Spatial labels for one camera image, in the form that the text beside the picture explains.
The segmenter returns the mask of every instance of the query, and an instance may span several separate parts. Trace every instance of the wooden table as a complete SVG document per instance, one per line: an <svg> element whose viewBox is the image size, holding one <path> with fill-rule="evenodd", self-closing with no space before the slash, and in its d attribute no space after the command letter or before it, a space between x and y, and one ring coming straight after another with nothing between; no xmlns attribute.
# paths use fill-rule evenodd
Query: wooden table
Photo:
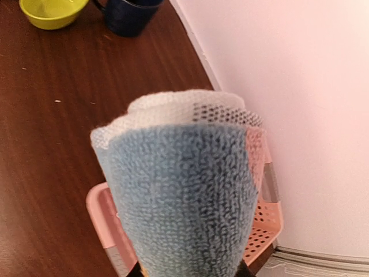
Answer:
<svg viewBox="0 0 369 277"><path fill-rule="evenodd" d="M116 276L85 205L104 181L89 134L141 95L211 84L168 2L135 39L92 4L42 31L0 0L0 26L0 276Z"/></svg>

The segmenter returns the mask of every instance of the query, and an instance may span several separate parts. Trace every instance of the dark blue mug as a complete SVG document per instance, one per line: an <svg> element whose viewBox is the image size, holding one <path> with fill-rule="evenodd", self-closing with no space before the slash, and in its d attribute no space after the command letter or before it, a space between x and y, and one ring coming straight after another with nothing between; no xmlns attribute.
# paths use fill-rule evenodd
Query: dark blue mug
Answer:
<svg viewBox="0 0 369 277"><path fill-rule="evenodd" d="M103 12L110 31L132 37L141 33L163 0L108 0L105 7L99 0L93 3Z"/></svg>

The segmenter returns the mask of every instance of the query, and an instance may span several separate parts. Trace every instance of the wall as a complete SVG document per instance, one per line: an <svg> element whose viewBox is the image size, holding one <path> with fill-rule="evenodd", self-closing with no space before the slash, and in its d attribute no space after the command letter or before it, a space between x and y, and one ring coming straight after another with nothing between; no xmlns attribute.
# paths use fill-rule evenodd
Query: wall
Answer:
<svg viewBox="0 0 369 277"><path fill-rule="evenodd" d="M265 118L288 248L369 257L369 1L172 0Z"/></svg>

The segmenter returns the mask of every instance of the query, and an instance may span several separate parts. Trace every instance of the rolled towel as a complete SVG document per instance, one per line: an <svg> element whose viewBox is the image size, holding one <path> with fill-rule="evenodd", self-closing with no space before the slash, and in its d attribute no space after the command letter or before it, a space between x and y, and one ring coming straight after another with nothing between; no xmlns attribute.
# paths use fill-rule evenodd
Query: rolled towel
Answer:
<svg viewBox="0 0 369 277"><path fill-rule="evenodd" d="M194 121L195 107L212 118L227 109L209 99L142 106L91 136L140 263L149 277L234 277L257 203L263 130L236 122L240 107L231 121ZM150 126L143 118L153 113Z"/></svg>

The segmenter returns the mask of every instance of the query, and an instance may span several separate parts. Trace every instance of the wood grain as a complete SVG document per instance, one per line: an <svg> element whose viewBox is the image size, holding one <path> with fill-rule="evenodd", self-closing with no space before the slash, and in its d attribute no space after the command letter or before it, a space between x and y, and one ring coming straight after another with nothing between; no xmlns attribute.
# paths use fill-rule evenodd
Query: wood grain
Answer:
<svg viewBox="0 0 369 277"><path fill-rule="evenodd" d="M141 95L208 77L168 1L135 39L90 3L43 31L0 0L0 26L0 276L116 276L85 208L104 181L89 134Z"/></svg>

